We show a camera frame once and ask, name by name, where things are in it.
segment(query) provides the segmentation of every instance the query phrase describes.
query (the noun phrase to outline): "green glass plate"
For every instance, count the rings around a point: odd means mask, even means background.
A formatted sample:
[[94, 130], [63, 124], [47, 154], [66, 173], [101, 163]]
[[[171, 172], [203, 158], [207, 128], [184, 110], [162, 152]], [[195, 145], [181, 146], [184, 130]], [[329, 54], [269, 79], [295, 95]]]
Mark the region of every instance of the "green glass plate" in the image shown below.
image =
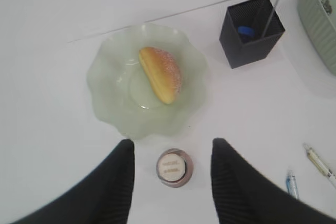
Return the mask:
[[[158, 47], [172, 53], [181, 69], [181, 93], [170, 105], [153, 92], [139, 64], [139, 50]], [[96, 117], [131, 139], [156, 133], [172, 135], [204, 102], [204, 56], [174, 28], [146, 23], [105, 40], [87, 74]]]

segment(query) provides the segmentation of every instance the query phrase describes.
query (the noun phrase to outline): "black mesh pen holder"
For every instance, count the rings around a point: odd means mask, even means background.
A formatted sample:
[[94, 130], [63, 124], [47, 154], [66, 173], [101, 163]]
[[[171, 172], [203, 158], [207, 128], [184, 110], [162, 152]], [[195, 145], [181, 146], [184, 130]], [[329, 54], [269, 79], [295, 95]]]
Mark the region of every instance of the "black mesh pen holder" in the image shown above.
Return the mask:
[[231, 68], [265, 59], [285, 32], [270, 0], [229, 6], [219, 41]]

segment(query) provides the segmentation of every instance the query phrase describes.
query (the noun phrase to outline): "plastic container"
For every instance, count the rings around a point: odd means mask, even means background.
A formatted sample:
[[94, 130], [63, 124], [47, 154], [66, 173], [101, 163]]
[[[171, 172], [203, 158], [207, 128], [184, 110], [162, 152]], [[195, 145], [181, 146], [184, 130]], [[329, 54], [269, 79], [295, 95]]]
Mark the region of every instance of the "plastic container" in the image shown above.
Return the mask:
[[299, 0], [298, 12], [316, 51], [336, 76], [336, 0]]

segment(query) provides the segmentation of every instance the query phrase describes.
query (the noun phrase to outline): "sugar-dusted bun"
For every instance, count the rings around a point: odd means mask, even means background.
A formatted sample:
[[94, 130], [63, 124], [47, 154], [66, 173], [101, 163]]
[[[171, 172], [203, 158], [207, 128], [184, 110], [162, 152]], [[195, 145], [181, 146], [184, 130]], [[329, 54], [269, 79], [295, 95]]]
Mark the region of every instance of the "sugar-dusted bun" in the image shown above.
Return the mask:
[[139, 51], [139, 60], [160, 101], [166, 104], [174, 102], [182, 77], [173, 55], [159, 48], [144, 47]]

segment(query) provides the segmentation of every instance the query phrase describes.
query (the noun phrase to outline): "white table surface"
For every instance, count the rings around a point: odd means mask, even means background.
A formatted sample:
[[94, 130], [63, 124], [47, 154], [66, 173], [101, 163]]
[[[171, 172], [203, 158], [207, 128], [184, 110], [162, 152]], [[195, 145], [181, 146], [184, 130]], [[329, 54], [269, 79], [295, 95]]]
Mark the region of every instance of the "white table surface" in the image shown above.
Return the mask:
[[[135, 143], [128, 223], [218, 223], [210, 181], [215, 137], [227, 139], [282, 189], [291, 167], [301, 200], [336, 218], [336, 190], [302, 148], [303, 142], [310, 143], [336, 170], [336, 78], [305, 34], [297, 0], [281, 0], [278, 14], [286, 32], [269, 56], [232, 70], [218, 38], [227, 6], [242, 1], [155, 21], [186, 32], [205, 55], [210, 69], [208, 98], [178, 135], [152, 135]], [[32, 28], [2, 35], [7, 54], [0, 59], [0, 223], [23, 217], [60, 196], [123, 139], [114, 127], [95, 118], [86, 86], [86, 72], [101, 42], [111, 34], [69, 43], [55, 36], [57, 42], [50, 42], [51, 34], [39, 40], [32, 31], [30, 37], [27, 31]], [[191, 181], [179, 189], [164, 186], [155, 173], [157, 158], [171, 147], [185, 150], [195, 163]]]

